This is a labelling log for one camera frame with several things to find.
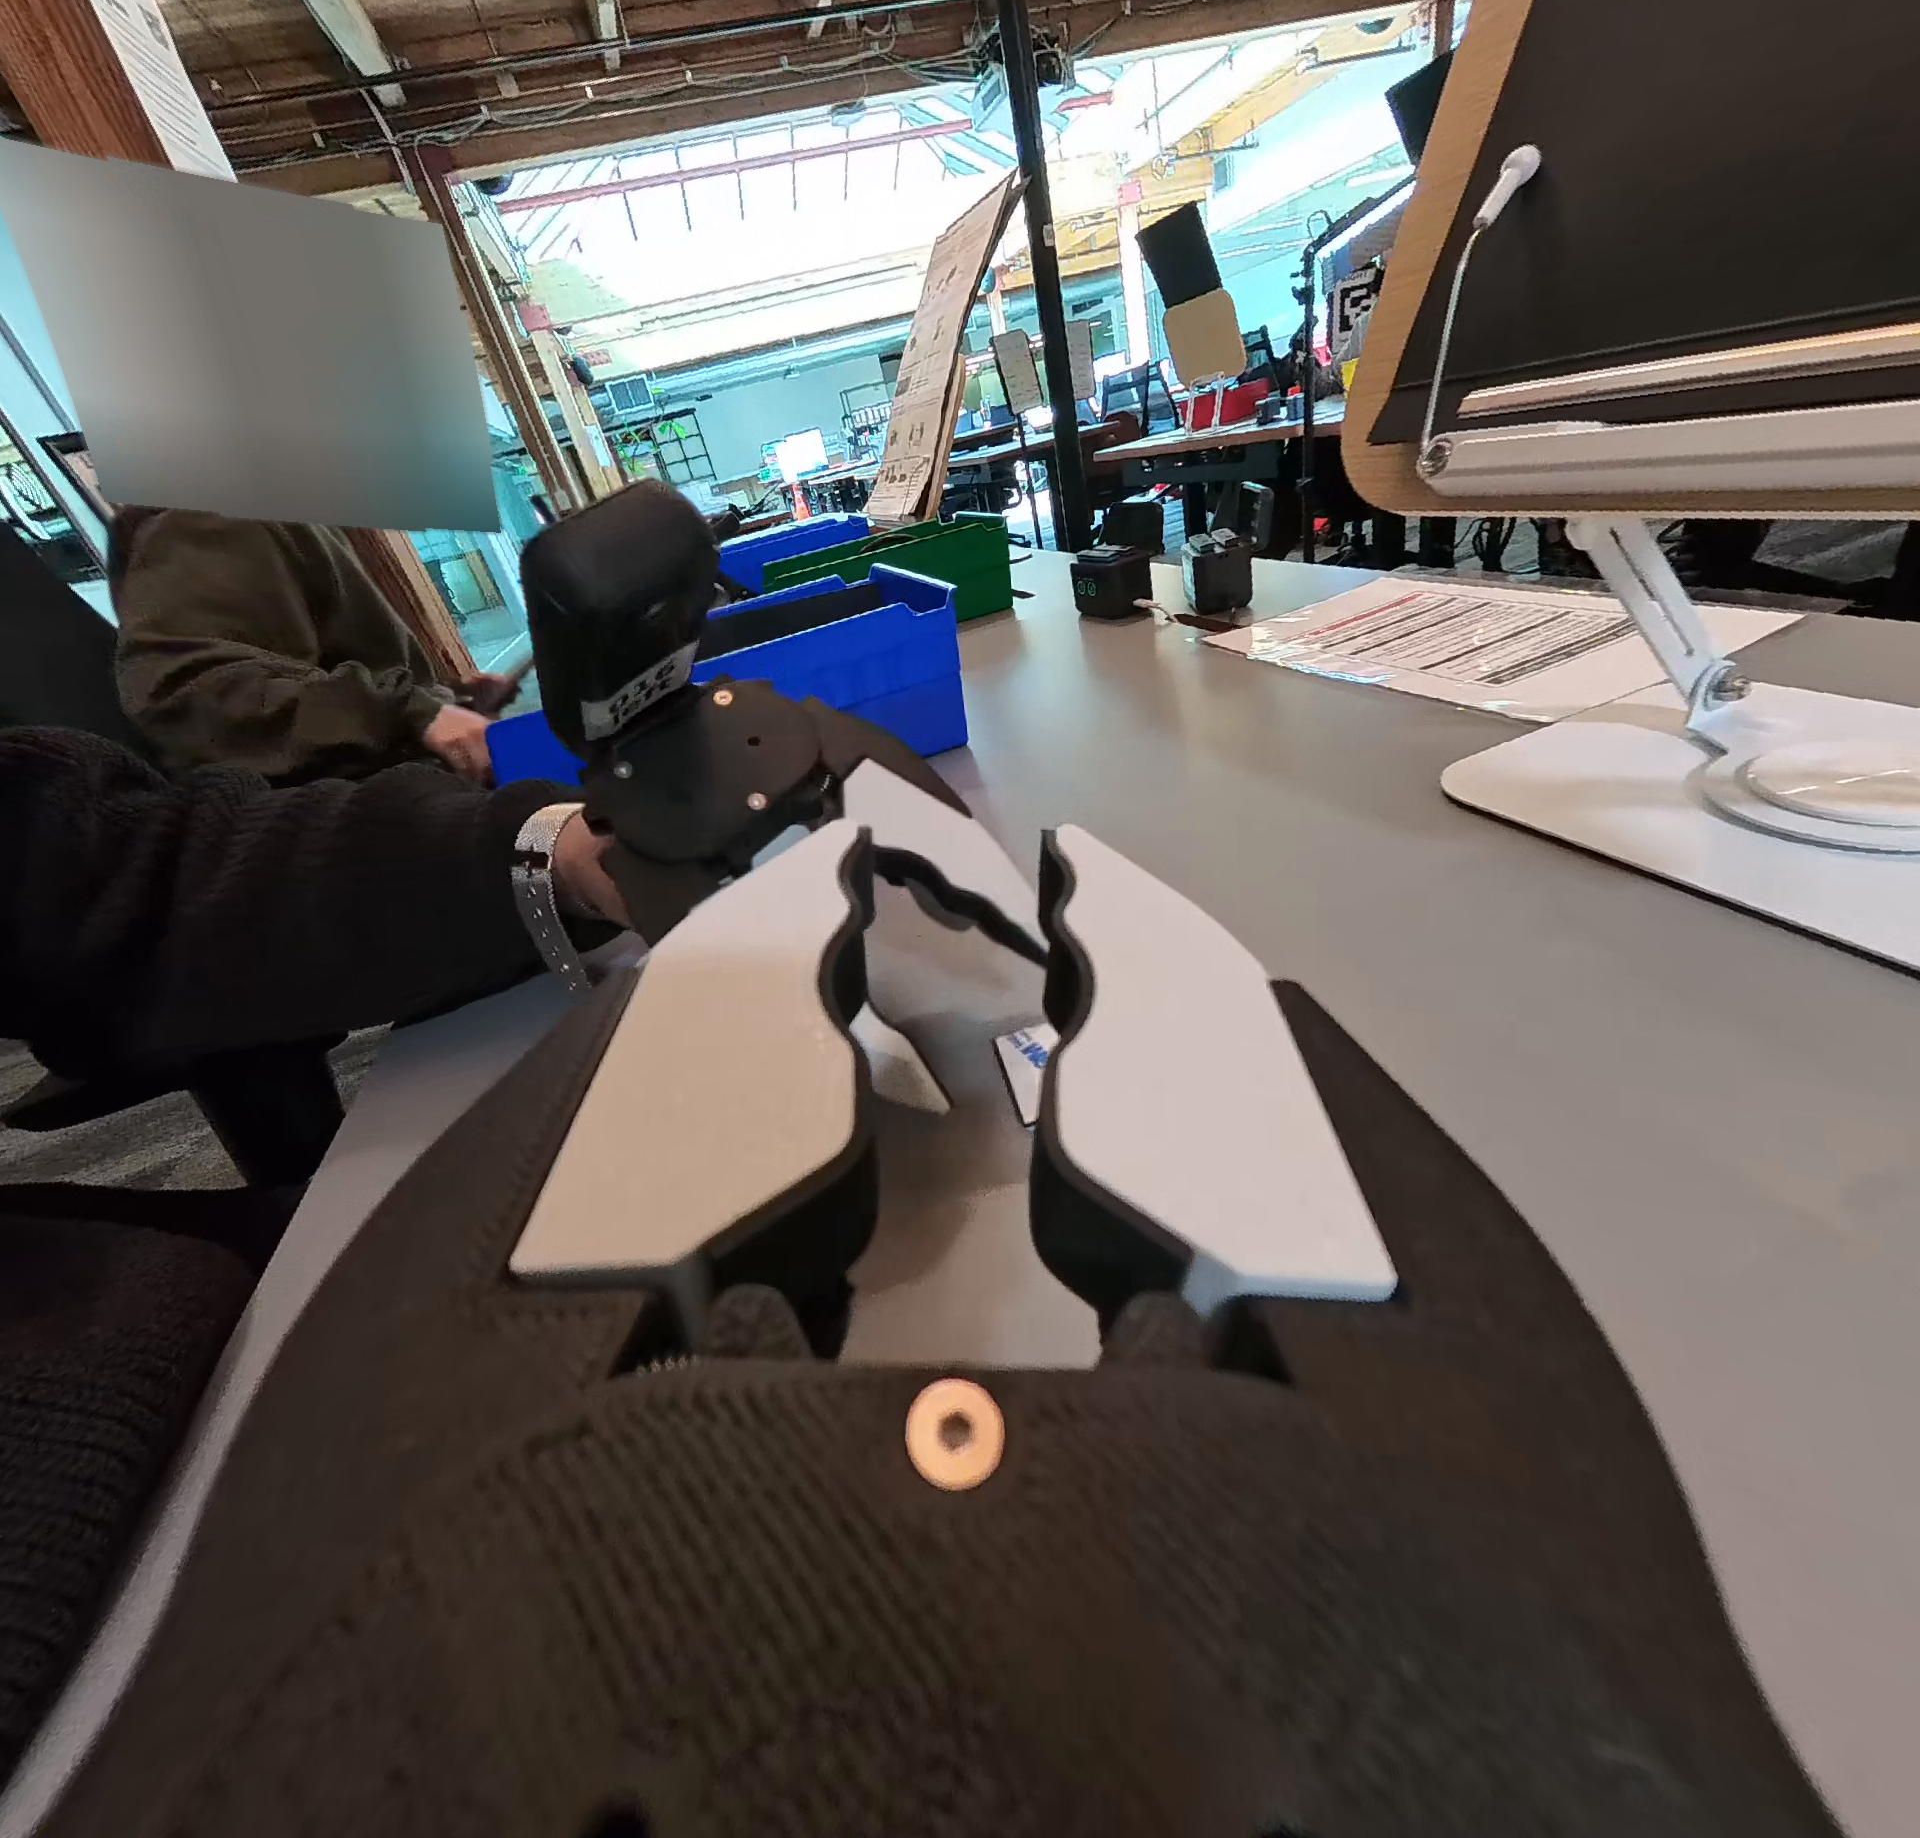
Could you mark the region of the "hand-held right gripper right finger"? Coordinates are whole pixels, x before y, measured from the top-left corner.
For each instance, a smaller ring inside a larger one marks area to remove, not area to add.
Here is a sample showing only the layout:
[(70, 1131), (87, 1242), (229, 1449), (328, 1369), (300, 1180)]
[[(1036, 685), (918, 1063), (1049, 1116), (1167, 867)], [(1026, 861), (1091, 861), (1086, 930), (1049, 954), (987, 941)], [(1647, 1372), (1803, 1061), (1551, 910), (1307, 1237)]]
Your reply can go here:
[(1030, 1228), (1098, 1322), (1139, 1297), (1379, 1307), (1397, 1265), (1265, 966), (1093, 837), (1042, 850), (1047, 934)]

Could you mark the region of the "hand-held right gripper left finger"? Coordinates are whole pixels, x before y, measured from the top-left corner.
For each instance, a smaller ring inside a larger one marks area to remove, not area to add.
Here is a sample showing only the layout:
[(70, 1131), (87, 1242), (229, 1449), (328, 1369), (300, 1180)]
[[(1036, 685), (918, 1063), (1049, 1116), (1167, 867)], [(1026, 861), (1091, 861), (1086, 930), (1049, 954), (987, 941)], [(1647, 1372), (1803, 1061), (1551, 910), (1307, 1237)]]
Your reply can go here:
[(865, 1008), (872, 834), (825, 827), (646, 959), (509, 1272), (633, 1282), (697, 1330), (736, 1285), (840, 1312), (876, 1228)]

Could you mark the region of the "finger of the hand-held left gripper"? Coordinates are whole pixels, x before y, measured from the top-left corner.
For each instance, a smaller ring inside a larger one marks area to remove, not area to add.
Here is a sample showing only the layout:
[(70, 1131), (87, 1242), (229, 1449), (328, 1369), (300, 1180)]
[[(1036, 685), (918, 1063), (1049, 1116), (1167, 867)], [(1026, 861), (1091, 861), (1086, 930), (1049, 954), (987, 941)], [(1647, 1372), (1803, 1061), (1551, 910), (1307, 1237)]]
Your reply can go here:
[(781, 736), (779, 805), (825, 837), (825, 867), (872, 920), (872, 882), (918, 891), (963, 930), (1044, 966), (1038, 891), (947, 778), (899, 736)]
[(876, 1008), (864, 1008), (850, 1021), (850, 1039), (865, 1061), (876, 1099), (918, 1116), (952, 1116), (952, 1097), (934, 1078), (915, 1043), (889, 1026)]

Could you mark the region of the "person's left forearm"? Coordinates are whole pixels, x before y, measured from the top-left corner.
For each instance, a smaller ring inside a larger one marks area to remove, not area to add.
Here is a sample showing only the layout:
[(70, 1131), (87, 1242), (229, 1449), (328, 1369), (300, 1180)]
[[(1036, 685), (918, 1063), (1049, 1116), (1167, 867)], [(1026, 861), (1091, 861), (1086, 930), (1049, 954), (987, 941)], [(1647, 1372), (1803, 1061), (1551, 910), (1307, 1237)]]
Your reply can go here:
[(3, 730), (3, 1041), (50, 1073), (175, 1069), (403, 1026), (533, 979), (511, 861), (557, 784), (271, 788)]

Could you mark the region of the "person's left hand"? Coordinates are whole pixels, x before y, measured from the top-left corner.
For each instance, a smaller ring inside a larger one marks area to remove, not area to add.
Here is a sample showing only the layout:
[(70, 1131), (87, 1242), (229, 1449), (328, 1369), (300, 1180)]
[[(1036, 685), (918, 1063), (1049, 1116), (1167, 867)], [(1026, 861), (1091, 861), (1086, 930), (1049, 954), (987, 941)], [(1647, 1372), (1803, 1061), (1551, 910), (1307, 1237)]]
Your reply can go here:
[(633, 920), (605, 867), (608, 850), (608, 834), (597, 834), (585, 818), (571, 818), (547, 853), (552, 887), (565, 920), (594, 920), (630, 931)]

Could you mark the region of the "blue plastic bin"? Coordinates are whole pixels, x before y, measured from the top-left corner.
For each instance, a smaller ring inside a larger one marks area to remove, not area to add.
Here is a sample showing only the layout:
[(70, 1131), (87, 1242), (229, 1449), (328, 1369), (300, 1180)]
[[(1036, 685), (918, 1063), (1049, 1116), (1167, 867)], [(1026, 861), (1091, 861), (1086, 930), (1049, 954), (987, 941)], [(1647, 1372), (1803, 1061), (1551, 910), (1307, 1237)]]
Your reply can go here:
[(577, 784), (589, 765), (721, 681), (876, 724), (929, 758), (960, 747), (954, 585), (876, 567), (712, 608), (712, 556), (538, 563), (533, 661), (543, 711), (490, 726), (493, 778)]

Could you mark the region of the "blue storage bin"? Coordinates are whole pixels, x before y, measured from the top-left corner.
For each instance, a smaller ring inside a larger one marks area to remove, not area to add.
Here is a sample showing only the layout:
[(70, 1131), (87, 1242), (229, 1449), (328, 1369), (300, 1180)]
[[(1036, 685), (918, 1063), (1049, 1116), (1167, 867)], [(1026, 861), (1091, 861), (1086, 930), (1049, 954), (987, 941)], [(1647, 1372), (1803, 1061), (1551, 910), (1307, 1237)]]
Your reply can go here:
[(825, 563), (825, 551), (869, 536), (864, 514), (825, 514), (781, 526), (743, 531), (717, 556), (724, 581), (743, 594), (768, 594), (787, 578)]

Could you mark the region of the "green storage bin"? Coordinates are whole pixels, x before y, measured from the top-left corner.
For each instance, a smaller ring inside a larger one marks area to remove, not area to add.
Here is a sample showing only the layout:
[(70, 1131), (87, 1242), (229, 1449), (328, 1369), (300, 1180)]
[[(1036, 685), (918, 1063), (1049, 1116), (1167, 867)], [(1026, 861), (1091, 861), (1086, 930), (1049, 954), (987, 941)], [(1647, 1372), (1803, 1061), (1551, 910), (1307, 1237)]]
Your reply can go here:
[(840, 546), (772, 558), (759, 570), (759, 592), (769, 594), (828, 578), (865, 584), (876, 563), (954, 585), (957, 624), (1014, 608), (1014, 540), (1006, 521), (975, 510), (872, 531)]

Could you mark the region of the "cardboard sign board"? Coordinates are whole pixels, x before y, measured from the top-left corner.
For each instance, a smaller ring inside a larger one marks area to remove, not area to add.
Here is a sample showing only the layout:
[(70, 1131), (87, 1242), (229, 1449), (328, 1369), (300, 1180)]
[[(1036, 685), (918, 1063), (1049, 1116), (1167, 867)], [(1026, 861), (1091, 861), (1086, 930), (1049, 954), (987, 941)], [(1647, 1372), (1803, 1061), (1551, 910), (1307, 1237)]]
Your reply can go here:
[(1006, 175), (934, 240), (918, 306), (902, 351), (889, 434), (864, 514), (872, 526), (933, 517), (945, 495), (957, 412), (967, 387), (967, 332), (997, 243), (1022, 201)]

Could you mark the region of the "background wooden desk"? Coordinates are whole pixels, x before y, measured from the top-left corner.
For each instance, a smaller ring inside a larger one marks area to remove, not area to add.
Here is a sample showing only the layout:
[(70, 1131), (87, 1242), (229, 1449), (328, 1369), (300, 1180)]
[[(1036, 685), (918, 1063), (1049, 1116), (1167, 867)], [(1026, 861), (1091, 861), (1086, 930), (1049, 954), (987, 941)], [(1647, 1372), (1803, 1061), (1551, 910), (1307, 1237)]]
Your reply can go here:
[(1168, 429), (1107, 446), (1088, 458), (1091, 480), (1126, 494), (1172, 486), (1183, 498), (1189, 531), (1211, 517), (1216, 495), (1237, 482), (1273, 488), (1273, 526), (1258, 558), (1304, 551), (1304, 504), (1311, 525), (1346, 526), (1369, 514), (1343, 466), (1343, 405), (1284, 403), (1273, 421), (1248, 418), (1219, 429)]

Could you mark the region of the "black pole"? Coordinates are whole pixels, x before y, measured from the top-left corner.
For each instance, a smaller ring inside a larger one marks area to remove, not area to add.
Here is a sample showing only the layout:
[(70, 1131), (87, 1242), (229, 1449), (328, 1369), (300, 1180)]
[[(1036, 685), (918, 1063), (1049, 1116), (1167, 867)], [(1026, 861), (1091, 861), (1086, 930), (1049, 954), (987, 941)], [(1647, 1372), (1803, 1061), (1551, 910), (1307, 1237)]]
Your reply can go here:
[(1079, 399), (1071, 394), (1070, 320), (1056, 254), (1055, 198), (1044, 155), (1044, 119), (1038, 96), (1038, 55), (1026, 0), (994, 0), (1002, 65), (1014, 114), (1014, 145), (1022, 175), (1022, 209), (1033, 262), (1033, 290), (1044, 337), (1049, 444), (1055, 444), (1055, 536), (1063, 556), (1091, 546), (1088, 472), (1080, 458)]

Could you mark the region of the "printed paper sheet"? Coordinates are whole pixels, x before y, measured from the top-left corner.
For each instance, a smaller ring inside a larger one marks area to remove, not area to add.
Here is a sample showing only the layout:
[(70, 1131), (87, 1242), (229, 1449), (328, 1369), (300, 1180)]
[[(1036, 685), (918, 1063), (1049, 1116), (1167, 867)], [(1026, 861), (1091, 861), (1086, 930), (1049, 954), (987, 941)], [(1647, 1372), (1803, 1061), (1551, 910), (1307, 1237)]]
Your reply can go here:
[(1202, 645), (1514, 724), (1558, 724), (1666, 685), (1613, 594), (1539, 584), (1380, 578)]

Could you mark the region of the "black and tan panel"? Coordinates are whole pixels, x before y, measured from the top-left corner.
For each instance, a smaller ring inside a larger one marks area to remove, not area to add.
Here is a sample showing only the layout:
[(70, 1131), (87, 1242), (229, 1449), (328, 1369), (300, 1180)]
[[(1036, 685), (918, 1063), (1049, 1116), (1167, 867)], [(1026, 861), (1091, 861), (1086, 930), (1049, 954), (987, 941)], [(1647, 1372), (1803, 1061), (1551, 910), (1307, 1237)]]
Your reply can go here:
[(1189, 391), (1219, 387), (1244, 375), (1233, 296), (1221, 284), (1200, 202), (1180, 202), (1139, 231), (1142, 265), (1162, 299), (1162, 335), (1172, 372)]

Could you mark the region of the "white paper notice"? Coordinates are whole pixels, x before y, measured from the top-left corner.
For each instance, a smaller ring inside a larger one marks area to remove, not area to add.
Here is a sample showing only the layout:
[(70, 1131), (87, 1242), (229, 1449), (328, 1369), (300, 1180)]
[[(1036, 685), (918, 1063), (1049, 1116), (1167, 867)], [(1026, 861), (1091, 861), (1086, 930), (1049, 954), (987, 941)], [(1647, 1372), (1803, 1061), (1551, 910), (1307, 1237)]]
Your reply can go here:
[(159, 0), (87, 0), (132, 96), (175, 172), (235, 181)]

